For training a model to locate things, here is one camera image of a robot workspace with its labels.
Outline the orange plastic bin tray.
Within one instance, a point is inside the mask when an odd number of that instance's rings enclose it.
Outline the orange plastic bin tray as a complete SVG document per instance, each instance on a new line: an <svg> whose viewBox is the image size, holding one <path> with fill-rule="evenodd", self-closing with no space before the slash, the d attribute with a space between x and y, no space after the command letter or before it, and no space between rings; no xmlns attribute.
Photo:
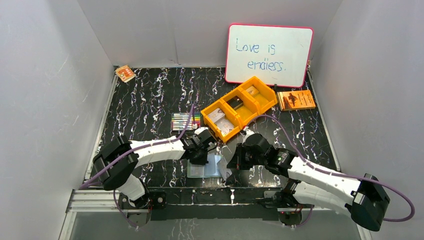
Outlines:
<svg viewBox="0 0 424 240"><path fill-rule="evenodd" d="M275 91L253 76L201 110L201 114L206 126L226 143L277 103Z"/></svg>

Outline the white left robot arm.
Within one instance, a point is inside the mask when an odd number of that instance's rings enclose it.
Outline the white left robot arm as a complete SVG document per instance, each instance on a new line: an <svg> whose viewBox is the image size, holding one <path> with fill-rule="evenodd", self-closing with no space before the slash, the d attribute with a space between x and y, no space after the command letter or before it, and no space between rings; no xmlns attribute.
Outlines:
<svg viewBox="0 0 424 240"><path fill-rule="evenodd" d="M118 190L135 207L144 208L150 200L149 192L146 184L133 174L136 168L167 160L188 160L191 164L206 165L215 143L215 137L206 127L149 141L118 136L93 158L94 178L101 182L104 190Z"/></svg>

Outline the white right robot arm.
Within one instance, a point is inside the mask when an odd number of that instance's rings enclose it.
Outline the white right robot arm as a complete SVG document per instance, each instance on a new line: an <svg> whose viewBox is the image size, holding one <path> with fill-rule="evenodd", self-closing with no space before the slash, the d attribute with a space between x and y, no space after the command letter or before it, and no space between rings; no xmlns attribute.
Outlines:
<svg viewBox="0 0 424 240"><path fill-rule="evenodd" d="M274 147L259 133L245 136L227 164L233 170L249 170L253 166L263 166L293 182L281 194L282 202L288 207L297 204L323 207L349 216L369 231L381 229L390 198L371 174L349 178L326 167L320 168L303 161L294 151Z"/></svg>

